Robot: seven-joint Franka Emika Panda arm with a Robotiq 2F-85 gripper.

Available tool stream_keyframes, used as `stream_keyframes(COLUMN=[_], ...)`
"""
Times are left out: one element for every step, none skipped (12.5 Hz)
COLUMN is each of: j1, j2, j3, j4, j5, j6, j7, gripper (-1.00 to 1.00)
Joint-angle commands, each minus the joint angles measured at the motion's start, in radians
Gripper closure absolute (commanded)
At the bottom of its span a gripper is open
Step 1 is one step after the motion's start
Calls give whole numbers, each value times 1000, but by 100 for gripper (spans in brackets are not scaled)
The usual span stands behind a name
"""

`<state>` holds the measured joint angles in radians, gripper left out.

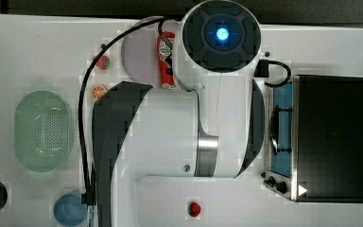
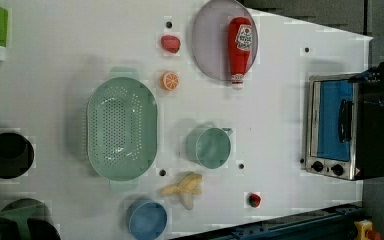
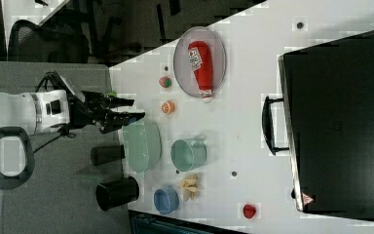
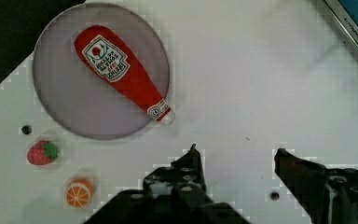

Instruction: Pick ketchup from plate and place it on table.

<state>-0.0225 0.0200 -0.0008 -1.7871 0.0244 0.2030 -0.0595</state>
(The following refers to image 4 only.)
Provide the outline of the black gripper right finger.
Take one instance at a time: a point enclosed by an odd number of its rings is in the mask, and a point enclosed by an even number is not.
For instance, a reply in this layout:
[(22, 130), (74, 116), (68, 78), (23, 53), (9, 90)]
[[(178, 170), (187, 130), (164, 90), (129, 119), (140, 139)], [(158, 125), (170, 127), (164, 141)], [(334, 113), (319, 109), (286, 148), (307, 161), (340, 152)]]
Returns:
[(280, 148), (275, 174), (310, 216), (312, 224), (358, 224), (358, 170), (327, 168)]

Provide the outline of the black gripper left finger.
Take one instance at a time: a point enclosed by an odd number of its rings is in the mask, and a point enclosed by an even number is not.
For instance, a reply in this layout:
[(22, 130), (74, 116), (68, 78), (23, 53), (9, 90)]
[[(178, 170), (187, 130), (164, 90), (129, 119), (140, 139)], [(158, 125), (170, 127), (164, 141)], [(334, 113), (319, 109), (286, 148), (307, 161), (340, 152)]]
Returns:
[(201, 155), (192, 146), (168, 167), (159, 167), (138, 189), (123, 190), (84, 224), (249, 224), (228, 203), (208, 195)]

